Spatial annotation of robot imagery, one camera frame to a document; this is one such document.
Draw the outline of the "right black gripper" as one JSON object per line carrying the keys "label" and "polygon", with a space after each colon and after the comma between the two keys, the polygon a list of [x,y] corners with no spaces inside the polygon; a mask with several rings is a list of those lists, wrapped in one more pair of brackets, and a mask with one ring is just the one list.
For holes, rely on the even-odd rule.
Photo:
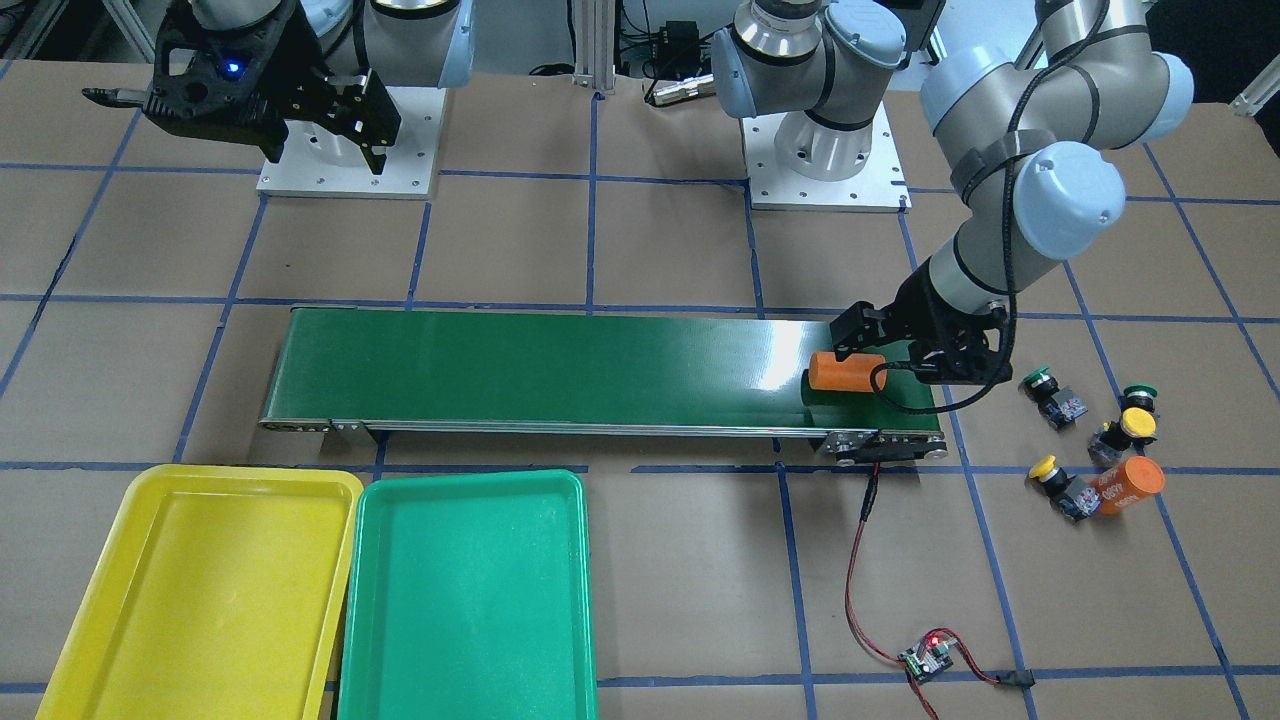
{"label": "right black gripper", "polygon": [[328,76],[298,1],[174,1],[157,32],[147,91],[82,88],[102,108],[137,109],[170,135],[285,138],[287,120],[317,120],[381,176],[401,114],[372,69]]}

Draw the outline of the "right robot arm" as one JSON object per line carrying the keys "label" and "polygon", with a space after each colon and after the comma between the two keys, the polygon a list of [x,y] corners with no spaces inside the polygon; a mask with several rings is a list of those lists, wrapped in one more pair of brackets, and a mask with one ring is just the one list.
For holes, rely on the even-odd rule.
{"label": "right robot arm", "polygon": [[301,1],[174,1],[146,88],[84,88],[178,137],[285,150],[308,122],[358,150],[375,176],[403,133],[394,87],[452,88],[474,67],[468,1],[343,1],[320,35]]}

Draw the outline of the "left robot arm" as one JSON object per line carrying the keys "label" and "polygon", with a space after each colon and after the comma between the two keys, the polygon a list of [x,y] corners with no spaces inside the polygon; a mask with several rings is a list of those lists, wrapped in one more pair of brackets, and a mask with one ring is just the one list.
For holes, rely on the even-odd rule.
{"label": "left robot arm", "polygon": [[[1014,299],[1123,214],[1123,177],[1103,150],[1160,138],[1187,117],[1192,70],[1152,49],[1138,3],[1039,1],[1036,17],[1046,68],[968,47],[923,81],[922,110],[970,215],[891,304],[854,304],[831,323],[833,347],[812,369],[819,388],[869,391],[890,365],[865,350],[899,341],[923,383],[1009,380]],[[778,117],[767,161],[808,188],[867,168],[906,58],[904,23],[873,1],[745,1],[710,38],[721,106]]]}

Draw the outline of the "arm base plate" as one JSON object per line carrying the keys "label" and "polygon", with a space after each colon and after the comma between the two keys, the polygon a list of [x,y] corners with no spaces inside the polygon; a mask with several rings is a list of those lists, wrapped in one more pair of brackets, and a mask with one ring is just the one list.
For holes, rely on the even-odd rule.
{"label": "arm base plate", "polygon": [[892,213],[913,205],[883,104],[855,131],[819,126],[803,111],[740,126],[754,210]]}
{"label": "arm base plate", "polygon": [[429,200],[434,190],[445,119],[445,88],[392,87],[402,123],[383,154],[383,173],[370,172],[360,147],[305,120],[288,120],[282,160],[265,161],[256,190],[278,197]]}

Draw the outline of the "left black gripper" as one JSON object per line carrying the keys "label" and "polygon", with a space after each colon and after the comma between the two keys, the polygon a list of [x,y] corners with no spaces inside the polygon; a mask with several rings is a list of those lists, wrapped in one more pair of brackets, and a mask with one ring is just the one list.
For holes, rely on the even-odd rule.
{"label": "left black gripper", "polygon": [[925,384],[1000,384],[1011,379],[1009,320],[1002,304],[984,304],[978,314],[952,307],[919,268],[895,301],[881,309],[855,302],[829,322],[829,336],[836,357],[908,340],[913,373]]}

